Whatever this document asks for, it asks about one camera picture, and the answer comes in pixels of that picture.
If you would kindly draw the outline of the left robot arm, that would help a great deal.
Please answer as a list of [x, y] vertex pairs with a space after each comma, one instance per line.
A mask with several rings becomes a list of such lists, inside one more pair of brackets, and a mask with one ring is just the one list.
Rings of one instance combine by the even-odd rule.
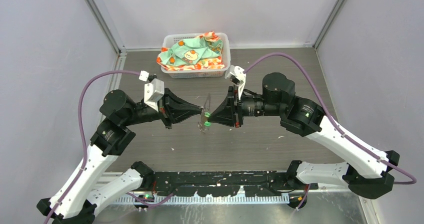
[[143, 101], [135, 102], [122, 90], [110, 91], [100, 107], [105, 119], [91, 137], [86, 157], [54, 196], [38, 202], [37, 209], [53, 223], [93, 223], [107, 205], [125, 193], [138, 188], [152, 190], [155, 173], [141, 161], [107, 185], [98, 189], [94, 185], [134, 139], [136, 134], [129, 126], [160, 120], [171, 129], [173, 124], [202, 111], [169, 88], [165, 88], [158, 106], [154, 110]]

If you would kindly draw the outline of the large metal keyring holder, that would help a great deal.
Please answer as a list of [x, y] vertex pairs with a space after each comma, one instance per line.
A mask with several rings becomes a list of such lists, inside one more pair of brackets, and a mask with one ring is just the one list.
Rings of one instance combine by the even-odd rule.
[[208, 118], [210, 117], [210, 107], [211, 107], [211, 97], [210, 93], [208, 93], [205, 103], [202, 106], [200, 120], [197, 123], [198, 128], [202, 134], [205, 134], [208, 128], [210, 127], [210, 123], [208, 122]]

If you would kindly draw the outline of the key with green tag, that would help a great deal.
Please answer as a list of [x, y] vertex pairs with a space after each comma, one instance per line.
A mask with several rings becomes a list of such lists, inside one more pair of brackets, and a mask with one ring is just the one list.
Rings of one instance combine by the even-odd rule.
[[205, 117], [205, 121], [204, 121], [204, 126], [209, 127], [211, 125], [211, 123], [208, 121], [209, 117], [210, 117], [210, 113], [209, 112], [205, 112], [204, 113], [204, 117]]

